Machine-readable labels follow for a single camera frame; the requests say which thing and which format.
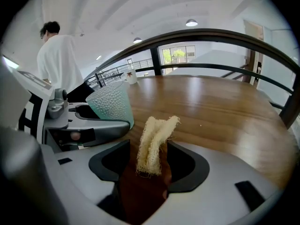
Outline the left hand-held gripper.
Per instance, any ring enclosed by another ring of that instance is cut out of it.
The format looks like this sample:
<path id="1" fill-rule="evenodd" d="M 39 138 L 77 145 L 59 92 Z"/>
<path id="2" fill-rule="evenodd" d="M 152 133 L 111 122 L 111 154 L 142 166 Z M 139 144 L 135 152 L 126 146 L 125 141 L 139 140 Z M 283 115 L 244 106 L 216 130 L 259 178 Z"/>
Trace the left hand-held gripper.
<path id="1" fill-rule="evenodd" d="M 17 128 L 54 153 L 109 143 L 130 130 L 128 121 L 100 120 L 88 104 L 69 103 L 64 89 L 29 72 L 19 71 L 17 80 L 30 94 Z"/>

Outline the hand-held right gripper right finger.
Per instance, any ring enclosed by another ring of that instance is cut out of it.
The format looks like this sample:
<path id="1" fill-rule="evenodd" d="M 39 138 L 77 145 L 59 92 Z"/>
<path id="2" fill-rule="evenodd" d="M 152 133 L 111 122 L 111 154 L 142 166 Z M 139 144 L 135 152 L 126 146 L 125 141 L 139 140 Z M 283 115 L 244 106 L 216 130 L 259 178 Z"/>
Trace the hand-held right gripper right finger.
<path id="1" fill-rule="evenodd" d="M 242 159 L 201 146 L 169 141 L 172 181 L 148 225 L 255 225 L 281 190 Z"/>

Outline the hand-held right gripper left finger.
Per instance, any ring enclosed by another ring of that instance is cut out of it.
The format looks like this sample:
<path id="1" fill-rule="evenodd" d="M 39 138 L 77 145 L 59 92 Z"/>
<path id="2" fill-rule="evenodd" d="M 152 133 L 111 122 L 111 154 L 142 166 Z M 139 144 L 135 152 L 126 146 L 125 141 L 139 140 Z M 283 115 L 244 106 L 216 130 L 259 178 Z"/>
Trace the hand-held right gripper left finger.
<path id="1" fill-rule="evenodd" d="M 124 225 L 119 180 L 130 160 L 130 141 L 54 153 L 41 145 L 47 175 L 67 225 Z"/>

